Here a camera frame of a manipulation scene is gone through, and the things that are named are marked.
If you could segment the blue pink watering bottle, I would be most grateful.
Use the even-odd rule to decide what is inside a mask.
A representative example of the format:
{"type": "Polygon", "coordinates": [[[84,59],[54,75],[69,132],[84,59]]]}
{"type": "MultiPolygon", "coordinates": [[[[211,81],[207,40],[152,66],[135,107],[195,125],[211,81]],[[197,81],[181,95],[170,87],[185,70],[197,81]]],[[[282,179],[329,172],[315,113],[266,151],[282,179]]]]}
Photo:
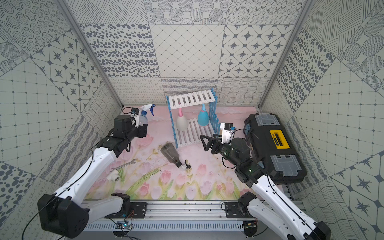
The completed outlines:
{"type": "Polygon", "coordinates": [[[202,127],[205,127],[205,126],[208,126],[209,125],[209,114],[206,110],[206,106],[205,104],[202,104],[202,108],[201,108],[201,111],[199,112],[198,114],[198,118],[197,118],[197,121],[198,121],[198,124],[202,127]]]}

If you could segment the white pink watering bottle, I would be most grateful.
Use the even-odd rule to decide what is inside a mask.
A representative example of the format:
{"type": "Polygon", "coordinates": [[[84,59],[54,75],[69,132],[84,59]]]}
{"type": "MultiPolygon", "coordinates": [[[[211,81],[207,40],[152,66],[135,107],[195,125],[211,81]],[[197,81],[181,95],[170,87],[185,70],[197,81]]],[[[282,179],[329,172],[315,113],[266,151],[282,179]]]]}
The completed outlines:
{"type": "Polygon", "coordinates": [[[188,120],[187,120],[186,116],[184,115],[184,113],[183,113],[181,108],[179,109],[176,125],[177,125],[177,129],[179,131],[185,131],[189,127],[188,120]]]}

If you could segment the blue and white slatted shelf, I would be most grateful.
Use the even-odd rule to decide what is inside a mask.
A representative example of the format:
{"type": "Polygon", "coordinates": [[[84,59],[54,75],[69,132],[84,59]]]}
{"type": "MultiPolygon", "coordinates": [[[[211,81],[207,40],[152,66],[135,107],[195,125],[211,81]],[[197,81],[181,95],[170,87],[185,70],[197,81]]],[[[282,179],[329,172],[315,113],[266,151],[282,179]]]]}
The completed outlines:
{"type": "Polygon", "coordinates": [[[201,143],[201,134],[212,136],[220,132],[219,118],[216,114],[218,97],[214,89],[167,96],[166,99],[176,148],[201,143]],[[198,115],[203,106],[206,107],[209,118],[206,126],[198,123],[198,115]],[[176,124],[179,110],[183,112],[188,121],[188,128],[183,131],[179,130],[176,124]]]}

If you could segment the clear blue spray bottle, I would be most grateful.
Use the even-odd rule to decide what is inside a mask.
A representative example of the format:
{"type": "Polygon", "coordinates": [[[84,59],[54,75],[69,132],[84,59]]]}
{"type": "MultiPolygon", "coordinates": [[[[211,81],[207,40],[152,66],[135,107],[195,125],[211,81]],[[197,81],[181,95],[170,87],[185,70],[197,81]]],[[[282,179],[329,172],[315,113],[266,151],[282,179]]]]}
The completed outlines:
{"type": "Polygon", "coordinates": [[[147,113],[150,112],[154,116],[154,107],[155,104],[148,104],[141,107],[141,112],[139,116],[139,127],[148,124],[147,113]]]}

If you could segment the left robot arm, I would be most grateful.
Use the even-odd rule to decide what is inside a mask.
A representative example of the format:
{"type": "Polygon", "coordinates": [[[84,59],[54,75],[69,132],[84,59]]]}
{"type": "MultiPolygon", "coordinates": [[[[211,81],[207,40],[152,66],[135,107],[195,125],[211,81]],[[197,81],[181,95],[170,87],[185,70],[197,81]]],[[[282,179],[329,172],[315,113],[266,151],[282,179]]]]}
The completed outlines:
{"type": "Polygon", "coordinates": [[[91,157],[74,176],[55,193],[44,194],[38,200],[42,229],[73,239],[98,219],[128,213],[131,201],[127,194],[113,193],[107,199],[92,204],[84,204],[83,200],[106,168],[121,153],[131,150],[132,140],[146,137],[147,129],[146,113],[117,116],[113,129],[91,148],[91,157]]]}

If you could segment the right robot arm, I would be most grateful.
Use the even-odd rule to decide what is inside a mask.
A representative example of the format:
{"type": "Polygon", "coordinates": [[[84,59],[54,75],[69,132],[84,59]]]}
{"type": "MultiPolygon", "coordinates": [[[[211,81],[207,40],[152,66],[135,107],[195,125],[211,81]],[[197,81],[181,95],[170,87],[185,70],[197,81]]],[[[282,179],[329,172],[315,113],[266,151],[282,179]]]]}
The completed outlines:
{"type": "Polygon", "coordinates": [[[324,222],[316,222],[300,210],[262,171],[251,158],[244,138],[222,143],[220,135],[201,135],[204,150],[220,154],[234,165],[240,181],[252,191],[242,195],[238,202],[243,212],[261,220],[283,240],[329,240],[331,229],[324,222]]]}

